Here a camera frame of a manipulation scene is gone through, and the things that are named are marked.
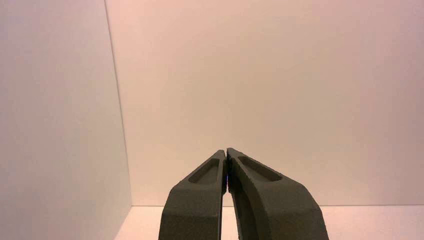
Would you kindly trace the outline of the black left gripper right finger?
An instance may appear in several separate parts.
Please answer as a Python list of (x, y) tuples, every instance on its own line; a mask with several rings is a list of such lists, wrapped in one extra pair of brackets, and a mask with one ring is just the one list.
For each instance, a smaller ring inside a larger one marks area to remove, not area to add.
[(322, 211), (307, 188), (227, 148), (228, 190), (241, 240), (327, 240)]

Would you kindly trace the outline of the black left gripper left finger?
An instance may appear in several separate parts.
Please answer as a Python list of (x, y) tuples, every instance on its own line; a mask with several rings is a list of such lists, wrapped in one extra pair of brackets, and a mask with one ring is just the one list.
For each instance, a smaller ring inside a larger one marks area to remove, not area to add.
[(217, 150), (176, 184), (164, 205), (160, 240), (219, 240), (227, 190), (226, 153)]

